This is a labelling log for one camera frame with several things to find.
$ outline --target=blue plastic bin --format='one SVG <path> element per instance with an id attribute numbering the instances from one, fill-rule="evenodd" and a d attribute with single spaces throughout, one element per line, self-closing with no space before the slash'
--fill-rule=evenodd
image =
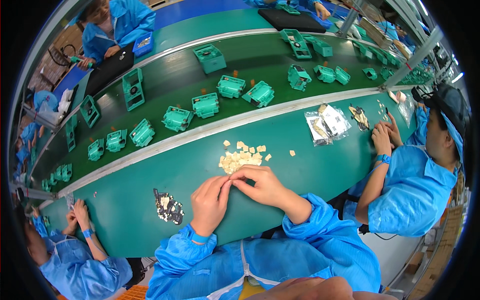
<path id="1" fill-rule="evenodd" d="M 150 42 L 138 48 L 138 45 L 146 38 L 150 38 Z M 153 50 L 153 35 L 152 35 L 152 32 L 149 32 L 135 40 L 135 45 L 133 45 L 132 52 L 135 54 L 135 57 L 139 57 L 152 50 Z"/>

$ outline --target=clear plastic bag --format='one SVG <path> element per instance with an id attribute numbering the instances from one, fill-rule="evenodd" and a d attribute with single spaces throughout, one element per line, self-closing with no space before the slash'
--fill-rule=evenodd
<path id="1" fill-rule="evenodd" d="M 415 105 L 412 96 L 410 94 L 406 94 L 406 96 L 407 98 L 405 99 L 405 102 L 400 102 L 398 104 L 398 110 L 405 120 L 407 127 L 410 128 L 410 121 L 412 120 L 412 115 L 415 111 Z"/>
<path id="2" fill-rule="evenodd" d="M 322 116 L 323 125 L 327 129 L 332 140 L 338 141 L 348 136 L 348 130 L 352 127 L 341 109 L 328 104 L 322 104 L 318 108 Z"/>
<path id="3" fill-rule="evenodd" d="M 310 134 L 312 135 L 313 145 L 329 145 L 332 138 L 328 135 L 327 129 L 323 125 L 322 117 L 318 114 L 318 111 L 306 111 L 304 113 L 308 127 L 310 128 Z"/>

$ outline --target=blue anti-static coat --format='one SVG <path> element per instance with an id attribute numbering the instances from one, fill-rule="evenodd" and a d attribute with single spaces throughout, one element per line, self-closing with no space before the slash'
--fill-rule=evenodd
<path id="1" fill-rule="evenodd" d="M 257 8 L 275 8 L 277 4 L 286 4 L 286 0 L 277 0 L 272 3 L 265 3 L 264 0 L 243 0 L 246 4 L 252 6 L 252 7 L 257 7 Z M 312 12 L 315 12 L 315 8 L 313 6 L 313 2 L 319 2 L 322 3 L 321 1 L 313 1 L 313 0 L 292 0 L 290 1 L 290 7 L 292 8 L 297 8 L 299 6 L 303 6 Z"/>
<path id="2" fill-rule="evenodd" d="M 39 267 L 40 271 L 69 300 L 108 298 L 132 277 L 125 258 L 94 260 L 87 244 L 58 229 L 43 239 L 51 257 Z"/>
<path id="3" fill-rule="evenodd" d="M 285 216 L 284 238 L 248 238 L 216 247 L 212 234 L 207 243 L 197 245 L 188 225 L 162 240 L 146 299 L 233 300 L 245 276 L 255 277 L 265 289 L 290 278 L 341 276 L 354 291 L 378 292 L 380 265 L 354 223 L 340 221 L 338 211 L 320 197 L 303 197 L 311 202 L 312 215 L 299 225 Z"/>
<path id="4" fill-rule="evenodd" d="M 105 32 L 92 23 L 85 26 L 82 35 L 85 56 L 95 59 L 97 64 L 103 61 L 108 48 L 114 45 L 125 47 L 153 31 L 155 23 L 155 13 L 139 0 L 110 1 L 110 18 L 114 40 L 109 39 Z"/>
<path id="5" fill-rule="evenodd" d="M 450 191 L 456 184 L 454 173 L 437 165 L 425 151 L 428 117 L 417 109 L 417 129 L 404 146 L 393 151 L 380 197 L 368 205 L 370 232 L 419 237 L 442 216 Z M 348 193 L 360 197 L 372 172 Z M 355 219 L 357 204 L 346 201 L 343 218 Z"/>

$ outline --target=black cable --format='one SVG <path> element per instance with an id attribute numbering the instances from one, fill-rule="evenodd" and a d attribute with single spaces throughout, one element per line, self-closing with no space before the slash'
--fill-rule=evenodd
<path id="1" fill-rule="evenodd" d="M 391 240 L 391 239 L 393 239 L 394 237 L 396 237 L 398 234 L 396 234 L 396 235 L 394 235 L 394 236 L 392 236 L 392 237 L 390 237 L 390 238 L 387 238 L 387 239 L 382 238 L 381 236 L 379 236 L 379 235 L 376 234 L 376 233 L 374 233 L 374 235 L 376 235 L 377 237 L 379 237 L 379 238 L 381 238 L 381 239 L 383 239 L 383 240 Z"/>

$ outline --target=blue wrist strap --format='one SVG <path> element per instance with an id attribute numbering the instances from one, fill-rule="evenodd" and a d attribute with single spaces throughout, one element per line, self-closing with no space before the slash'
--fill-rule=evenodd
<path id="1" fill-rule="evenodd" d="M 206 242 L 208 242 L 208 239 L 210 237 L 203 237 L 201 235 L 198 235 L 195 233 L 195 230 L 193 230 L 193 228 L 191 227 L 190 224 L 187 225 L 187 227 L 189 228 L 190 230 L 190 233 L 191 233 L 191 236 L 190 236 L 190 239 L 194 242 L 197 242 L 199 244 L 205 244 Z"/>
<path id="2" fill-rule="evenodd" d="M 94 232 L 91 229 L 87 229 L 82 233 L 84 234 L 84 237 L 87 239 L 87 238 L 91 237 Z"/>

